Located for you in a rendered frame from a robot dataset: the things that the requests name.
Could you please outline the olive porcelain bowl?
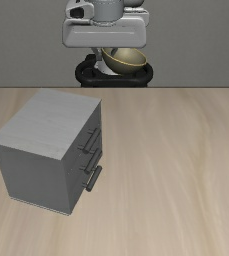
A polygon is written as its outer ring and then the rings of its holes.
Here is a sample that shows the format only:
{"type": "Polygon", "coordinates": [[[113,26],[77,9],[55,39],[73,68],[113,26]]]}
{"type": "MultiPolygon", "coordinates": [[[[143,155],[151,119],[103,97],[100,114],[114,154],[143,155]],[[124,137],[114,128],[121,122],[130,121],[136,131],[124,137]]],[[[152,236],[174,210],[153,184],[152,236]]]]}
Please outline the olive porcelain bowl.
{"type": "Polygon", "coordinates": [[[106,65],[117,74],[132,74],[147,64],[146,56],[136,48],[102,48],[106,65]]]}

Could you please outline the grey cabinet with drawers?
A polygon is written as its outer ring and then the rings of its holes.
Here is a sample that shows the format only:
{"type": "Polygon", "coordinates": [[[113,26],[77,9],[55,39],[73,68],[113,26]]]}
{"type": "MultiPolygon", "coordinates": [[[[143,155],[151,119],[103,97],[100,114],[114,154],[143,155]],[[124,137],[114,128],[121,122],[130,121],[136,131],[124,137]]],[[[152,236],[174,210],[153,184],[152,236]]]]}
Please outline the grey cabinet with drawers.
{"type": "Polygon", "coordinates": [[[9,196],[72,213],[101,173],[101,100],[41,89],[0,129],[0,170],[9,196]]]}

